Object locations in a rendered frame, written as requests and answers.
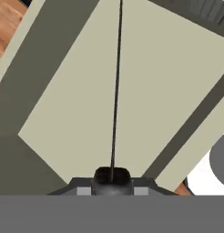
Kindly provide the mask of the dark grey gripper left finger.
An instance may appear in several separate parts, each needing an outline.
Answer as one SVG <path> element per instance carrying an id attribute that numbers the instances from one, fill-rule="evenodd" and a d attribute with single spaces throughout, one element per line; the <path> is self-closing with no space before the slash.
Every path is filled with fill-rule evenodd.
<path id="1" fill-rule="evenodd" d="M 69 184 L 50 193 L 50 196 L 91 196 L 92 177 L 73 177 Z"/>

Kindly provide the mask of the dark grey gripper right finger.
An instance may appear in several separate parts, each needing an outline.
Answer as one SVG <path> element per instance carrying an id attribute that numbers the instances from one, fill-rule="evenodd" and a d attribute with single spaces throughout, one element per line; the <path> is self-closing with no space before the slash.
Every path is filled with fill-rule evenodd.
<path id="1" fill-rule="evenodd" d="M 133 196 L 153 196 L 161 194 L 165 196 L 176 196 L 176 193 L 160 187 L 153 179 L 146 177 L 132 177 L 131 194 Z"/>

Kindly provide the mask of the narrow beige cupboard panel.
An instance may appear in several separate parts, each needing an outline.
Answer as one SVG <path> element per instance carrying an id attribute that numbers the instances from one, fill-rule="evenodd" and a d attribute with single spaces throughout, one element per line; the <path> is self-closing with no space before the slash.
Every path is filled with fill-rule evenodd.
<path id="1" fill-rule="evenodd" d="M 0 82 L 46 0 L 0 0 Z"/>

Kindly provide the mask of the dark grey ribbed fitting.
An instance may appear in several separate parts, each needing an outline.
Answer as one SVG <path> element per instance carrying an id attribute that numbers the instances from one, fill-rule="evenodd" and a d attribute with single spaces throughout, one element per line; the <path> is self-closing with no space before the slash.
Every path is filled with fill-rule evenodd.
<path id="1" fill-rule="evenodd" d="M 148 0 L 224 37 L 224 0 Z"/>

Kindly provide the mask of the white round thing grey patch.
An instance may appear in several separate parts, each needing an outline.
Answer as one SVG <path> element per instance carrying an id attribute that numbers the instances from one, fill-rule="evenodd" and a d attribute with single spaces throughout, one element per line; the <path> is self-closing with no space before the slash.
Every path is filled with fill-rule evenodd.
<path id="1" fill-rule="evenodd" d="M 224 196 L 224 134 L 184 180 L 192 195 Z"/>

